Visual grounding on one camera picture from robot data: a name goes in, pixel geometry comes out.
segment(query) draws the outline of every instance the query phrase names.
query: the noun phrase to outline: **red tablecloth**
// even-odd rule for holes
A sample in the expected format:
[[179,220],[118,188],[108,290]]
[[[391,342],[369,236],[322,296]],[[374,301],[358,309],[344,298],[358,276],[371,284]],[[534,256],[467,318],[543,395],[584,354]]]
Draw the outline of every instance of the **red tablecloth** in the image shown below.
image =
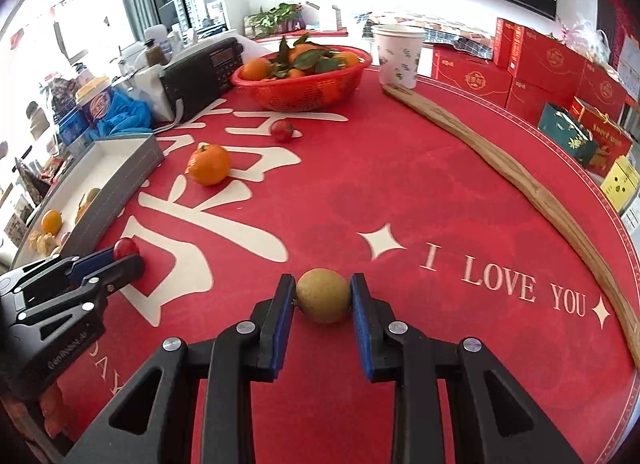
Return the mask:
[[[571,158],[500,108],[433,81],[417,91],[547,186],[638,311],[634,248]],[[136,237],[147,270],[110,297],[107,333],[61,379],[77,434],[163,339],[214,337],[270,297],[282,272],[329,267],[364,272],[374,297],[433,338],[480,338],[586,463],[610,455],[638,396],[622,330],[586,266],[514,187],[384,96],[373,71],[331,113],[292,115],[303,136],[285,145],[267,131],[280,114],[225,97],[161,137],[165,161],[103,240]],[[231,151],[220,187],[182,175],[201,141]],[[388,462],[393,387],[367,383],[350,323],[316,326],[296,312],[280,378],[252,391],[259,462]]]

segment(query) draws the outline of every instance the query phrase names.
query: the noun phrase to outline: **green gift bag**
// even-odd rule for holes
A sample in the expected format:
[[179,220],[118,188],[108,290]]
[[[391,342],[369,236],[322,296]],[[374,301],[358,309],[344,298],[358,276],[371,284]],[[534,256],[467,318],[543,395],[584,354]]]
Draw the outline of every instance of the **green gift bag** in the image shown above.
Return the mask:
[[564,108],[551,103],[547,103],[542,111],[538,130],[555,141],[584,168],[598,149],[591,130],[572,118]]

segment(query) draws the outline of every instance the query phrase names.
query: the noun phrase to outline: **cardboard tray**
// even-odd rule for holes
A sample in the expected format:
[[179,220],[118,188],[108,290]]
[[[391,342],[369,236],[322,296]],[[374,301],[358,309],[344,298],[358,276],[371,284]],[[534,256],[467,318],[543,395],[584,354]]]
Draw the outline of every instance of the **cardboard tray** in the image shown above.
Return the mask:
[[[58,242],[64,233],[70,232],[60,256],[93,253],[125,204],[163,159],[162,150],[152,134],[107,137],[92,142],[42,202],[11,268],[44,258],[29,249],[28,237],[40,228],[42,216],[51,209],[62,214],[62,229],[56,235]],[[94,187],[101,188],[100,193],[78,224],[74,224],[82,196]]]

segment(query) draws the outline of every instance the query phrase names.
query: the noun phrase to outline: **wooden stick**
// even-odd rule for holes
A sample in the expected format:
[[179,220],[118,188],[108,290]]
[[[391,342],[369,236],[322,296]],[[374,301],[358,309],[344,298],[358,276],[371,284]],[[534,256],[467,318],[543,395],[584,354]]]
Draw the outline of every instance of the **wooden stick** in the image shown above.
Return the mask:
[[569,242],[578,256],[589,267],[600,288],[611,302],[625,333],[626,344],[640,368],[640,322],[631,304],[622,294],[609,266],[591,243],[582,228],[551,192],[540,184],[511,155],[492,142],[476,134],[456,116],[427,98],[398,85],[384,85],[383,91],[404,103],[432,123],[453,134],[482,157],[501,176],[518,188],[533,206]]

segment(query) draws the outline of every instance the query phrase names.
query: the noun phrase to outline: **red basket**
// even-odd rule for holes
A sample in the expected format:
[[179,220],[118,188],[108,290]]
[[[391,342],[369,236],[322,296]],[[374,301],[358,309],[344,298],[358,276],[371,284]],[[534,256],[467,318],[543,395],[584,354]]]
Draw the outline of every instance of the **red basket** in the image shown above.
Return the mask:
[[[324,74],[270,81],[247,81],[240,77],[242,67],[231,76],[231,82],[269,110],[277,112],[310,112],[331,105],[353,94],[360,84],[362,72],[371,65],[371,54],[355,47],[327,45],[329,50],[353,52],[360,64]],[[277,52],[265,56],[278,56]]]

